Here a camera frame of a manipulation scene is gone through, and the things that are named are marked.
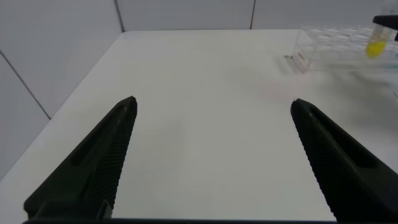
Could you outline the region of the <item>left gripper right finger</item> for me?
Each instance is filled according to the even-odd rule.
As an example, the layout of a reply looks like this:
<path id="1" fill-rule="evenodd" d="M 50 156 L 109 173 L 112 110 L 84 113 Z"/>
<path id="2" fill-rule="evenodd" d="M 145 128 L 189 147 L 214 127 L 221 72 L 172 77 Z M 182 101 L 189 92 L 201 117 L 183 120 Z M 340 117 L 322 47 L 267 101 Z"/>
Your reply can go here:
<path id="1" fill-rule="evenodd" d="M 290 113 L 322 194 L 339 222 L 397 222 L 397 173 L 315 105 Z"/>

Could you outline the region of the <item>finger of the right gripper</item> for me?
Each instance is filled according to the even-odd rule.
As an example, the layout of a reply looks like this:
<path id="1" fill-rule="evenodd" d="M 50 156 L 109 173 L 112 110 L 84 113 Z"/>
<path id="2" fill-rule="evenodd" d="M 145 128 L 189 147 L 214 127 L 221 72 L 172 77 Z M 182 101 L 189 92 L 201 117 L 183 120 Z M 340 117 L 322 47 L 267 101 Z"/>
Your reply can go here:
<path id="1" fill-rule="evenodd" d="M 392 31 L 397 31 L 397 15 L 374 16 L 372 40 L 390 40 Z"/>

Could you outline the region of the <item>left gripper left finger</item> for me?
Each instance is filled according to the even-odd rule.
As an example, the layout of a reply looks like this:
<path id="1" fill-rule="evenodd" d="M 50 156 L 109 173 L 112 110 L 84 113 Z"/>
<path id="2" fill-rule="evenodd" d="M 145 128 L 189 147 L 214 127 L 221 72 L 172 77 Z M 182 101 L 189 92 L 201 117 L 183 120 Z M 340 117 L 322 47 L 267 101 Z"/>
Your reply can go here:
<path id="1" fill-rule="evenodd" d="M 133 96 L 117 103 L 24 202 L 28 218 L 110 217 L 136 116 Z"/>

